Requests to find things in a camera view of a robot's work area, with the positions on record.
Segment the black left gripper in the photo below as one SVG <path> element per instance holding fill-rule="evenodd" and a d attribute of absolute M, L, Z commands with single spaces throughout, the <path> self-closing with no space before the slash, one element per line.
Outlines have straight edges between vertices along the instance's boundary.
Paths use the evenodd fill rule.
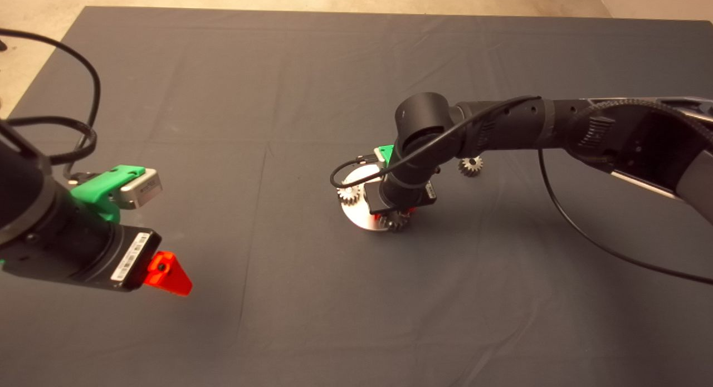
<path fill-rule="evenodd" d="M 2 250 L 2 271 L 29 280 L 128 292 L 143 284 L 187 297 L 193 290 L 173 252 L 157 252 L 152 229 L 109 227 L 61 232 L 47 245 L 20 243 Z"/>

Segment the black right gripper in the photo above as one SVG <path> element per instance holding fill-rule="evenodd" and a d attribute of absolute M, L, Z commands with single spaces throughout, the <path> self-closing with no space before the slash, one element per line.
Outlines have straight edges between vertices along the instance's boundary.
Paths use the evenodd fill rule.
<path fill-rule="evenodd" d="M 419 188 L 405 188 L 391 181 L 376 181 L 365 184 L 365 201 L 370 214 L 376 220 L 390 212 L 402 212 L 410 217 L 416 208 L 430 206 L 437 200 L 435 189 L 430 182 Z"/>

